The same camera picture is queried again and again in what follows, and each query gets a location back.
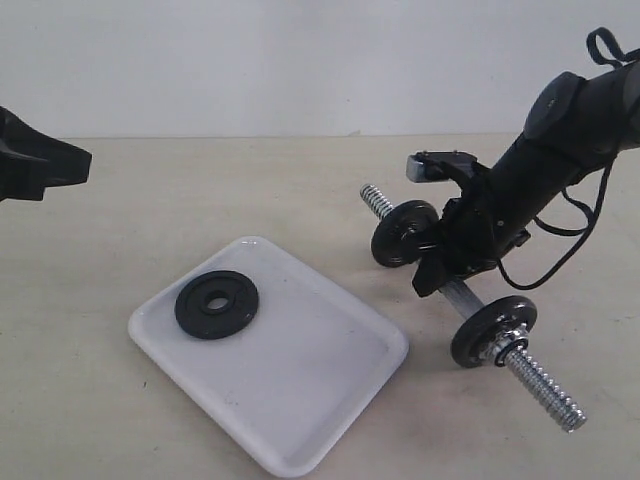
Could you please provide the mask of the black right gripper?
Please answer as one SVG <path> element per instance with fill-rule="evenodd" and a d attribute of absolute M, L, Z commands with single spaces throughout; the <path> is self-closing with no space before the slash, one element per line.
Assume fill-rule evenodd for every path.
<path fill-rule="evenodd" d="M 412 279 L 420 298 L 451 280 L 491 270 L 530 239 L 530 168 L 524 164 L 474 165 L 454 181 L 460 196 L 448 201 L 435 226 L 424 231 L 424 253 Z"/>

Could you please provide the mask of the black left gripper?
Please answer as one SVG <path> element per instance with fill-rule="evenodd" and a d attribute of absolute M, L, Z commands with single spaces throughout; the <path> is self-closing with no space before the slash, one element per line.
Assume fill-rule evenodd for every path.
<path fill-rule="evenodd" d="M 42 201 L 50 188 L 88 181 L 92 154 L 49 137 L 1 107 L 1 200 Z"/>

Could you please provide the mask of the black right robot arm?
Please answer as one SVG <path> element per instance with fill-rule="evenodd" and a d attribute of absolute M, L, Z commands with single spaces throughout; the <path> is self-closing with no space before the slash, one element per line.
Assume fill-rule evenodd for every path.
<path fill-rule="evenodd" d="M 554 78 L 493 166 L 457 151 L 409 157 L 407 174 L 413 182 L 452 180 L 461 190 L 434 225 L 404 245 L 419 259 L 413 279 L 419 296 L 429 296 L 453 279 L 502 269 L 503 258 L 529 239 L 530 223 L 576 237 L 576 248 L 591 235 L 616 158 L 639 146 L 639 53 L 614 51 L 606 58 L 592 46 L 590 54 L 610 71 L 591 79 L 572 72 Z M 576 204 L 587 220 L 584 227 L 562 229 L 540 220 L 540 212 L 557 195 L 596 171 L 603 176 L 595 206 Z"/>

